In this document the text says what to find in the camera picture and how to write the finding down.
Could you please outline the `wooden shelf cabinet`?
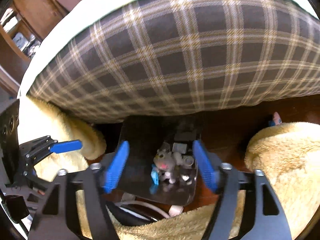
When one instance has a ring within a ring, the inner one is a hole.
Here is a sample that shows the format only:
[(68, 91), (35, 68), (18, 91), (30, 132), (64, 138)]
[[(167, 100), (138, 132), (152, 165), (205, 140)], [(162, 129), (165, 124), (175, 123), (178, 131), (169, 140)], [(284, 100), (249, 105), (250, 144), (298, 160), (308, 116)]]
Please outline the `wooden shelf cabinet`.
[[(42, 42), (81, 0), (1, 0), (1, 89), (16, 96), (31, 61), (28, 45)], [(18, 47), (21, 34), (27, 45)]]

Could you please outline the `pink toy figure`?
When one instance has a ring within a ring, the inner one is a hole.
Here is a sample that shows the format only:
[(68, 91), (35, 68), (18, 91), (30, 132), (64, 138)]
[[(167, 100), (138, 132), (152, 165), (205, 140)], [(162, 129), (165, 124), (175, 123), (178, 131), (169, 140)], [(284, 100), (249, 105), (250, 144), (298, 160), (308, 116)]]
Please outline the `pink toy figure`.
[(278, 112), (274, 112), (272, 115), (272, 119), (269, 121), (269, 126), (272, 127), (272, 126), (277, 126), (280, 124), (282, 124), (281, 117), (278, 114)]

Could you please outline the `brown plaid trousers leg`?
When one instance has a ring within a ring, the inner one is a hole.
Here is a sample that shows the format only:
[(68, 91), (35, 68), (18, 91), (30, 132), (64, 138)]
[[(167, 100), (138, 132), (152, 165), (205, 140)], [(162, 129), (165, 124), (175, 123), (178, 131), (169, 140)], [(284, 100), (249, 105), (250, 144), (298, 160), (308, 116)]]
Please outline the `brown plaid trousers leg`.
[(43, 41), (20, 86), (87, 122), (319, 93), (319, 20), (292, 0), (135, 0)]

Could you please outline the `grey plush toy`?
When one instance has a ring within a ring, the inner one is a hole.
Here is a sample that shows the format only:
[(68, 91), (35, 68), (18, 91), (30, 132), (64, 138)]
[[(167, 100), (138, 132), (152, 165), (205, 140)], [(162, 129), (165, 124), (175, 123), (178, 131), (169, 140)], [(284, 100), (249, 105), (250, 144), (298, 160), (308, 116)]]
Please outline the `grey plush toy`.
[(167, 181), (170, 184), (176, 183), (178, 167), (184, 164), (183, 157), (179, 152), (157, 150), (153, 162), (158, 169), (160, 181)]

